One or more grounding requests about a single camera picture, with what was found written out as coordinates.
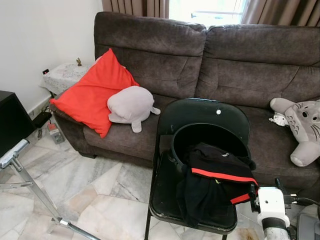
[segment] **seal plush toy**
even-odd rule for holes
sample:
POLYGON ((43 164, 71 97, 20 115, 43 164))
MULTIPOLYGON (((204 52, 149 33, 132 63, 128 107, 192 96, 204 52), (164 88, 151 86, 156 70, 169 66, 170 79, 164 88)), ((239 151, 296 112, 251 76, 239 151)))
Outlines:
POLYGON ((305 167, 320 157, 320 99, 295 103, 284 98, 274 98, 270 107, 285 115, 299 142, 290 155, 291 161, 299 167, 305 167))
POLYGON ((153 107, 155 100, 151 92, 140 86, 127 87, 107 102, 111 111, 109 120, 113 123, 131 124, 134 133, 142 131, 141 122, 146 120, 150 112, 160 114, 160 109, 153 107))

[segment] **small figurine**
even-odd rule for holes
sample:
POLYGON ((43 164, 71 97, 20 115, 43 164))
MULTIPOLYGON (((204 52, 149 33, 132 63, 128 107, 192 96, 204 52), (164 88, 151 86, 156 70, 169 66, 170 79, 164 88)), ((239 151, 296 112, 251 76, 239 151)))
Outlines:
POLYGON ((76 62, 78 63, 78 66, 82 66, 82 64, 81 64, 81 60, 80 60, 80 58, 79 58, 79 57, 76 59, 76 62))

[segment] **gray sofa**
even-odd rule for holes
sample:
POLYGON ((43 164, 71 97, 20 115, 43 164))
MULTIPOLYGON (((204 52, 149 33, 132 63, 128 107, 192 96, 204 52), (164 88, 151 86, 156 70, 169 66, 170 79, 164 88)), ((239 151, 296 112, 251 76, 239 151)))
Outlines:
MULTIPOLYGON (((99 12, 94 23, 95 57, 112 48, 134 79, 153 93, 154 106, 187 97, 238 106, 250 121, 249 149, 260 184, 279 177, 289 190, 320 200, 320 165, 297 167, 297 146, 289 128, 268 121, 272 98, 320 99, 318 27, 272 25, 211 26, 161 18, 99 12)), ((54 105, 54 117, 75 150, 152 167, 159 116, 133 133, 113 124, 105 138, 54 105)), ((161 140, 168 148, 170 136, 161 140)))

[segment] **curtain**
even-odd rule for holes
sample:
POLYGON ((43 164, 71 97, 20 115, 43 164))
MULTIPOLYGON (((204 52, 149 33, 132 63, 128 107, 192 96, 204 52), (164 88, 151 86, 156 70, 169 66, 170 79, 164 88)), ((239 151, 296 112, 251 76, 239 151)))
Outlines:
POLYGON ((320 0, 247 0, 242 24, 320 25, 320 0))
POLYGON ((169 0, 102 0, 102 7, 106 12, 169 18, 169 0))

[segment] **marble floor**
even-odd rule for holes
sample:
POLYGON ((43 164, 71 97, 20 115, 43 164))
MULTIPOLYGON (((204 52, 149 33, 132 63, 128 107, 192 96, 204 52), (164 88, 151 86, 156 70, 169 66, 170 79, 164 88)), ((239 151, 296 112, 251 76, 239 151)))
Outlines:
MULTIPOLYGON (((59 214, 102 240, 143 240, 152 170, 120 159, 79 155, 66 140, 56 145, 47 129, 29 136, 20 161, 59 214)), ((20 182, 7 167, 0 183, 20 182)), ((316 207, 293 206, 296 224, 300 211, 316 214, 316 207)), ((238 225, 228 240, 263 240, 257 214, 250 204, 237 206, 238 225)), ((0 190, 0 240, 85 240, 51 221, 49 211, 28 188, 0 190)), ((150 240, 220 240, 221 236, 151 218, 150 240)))

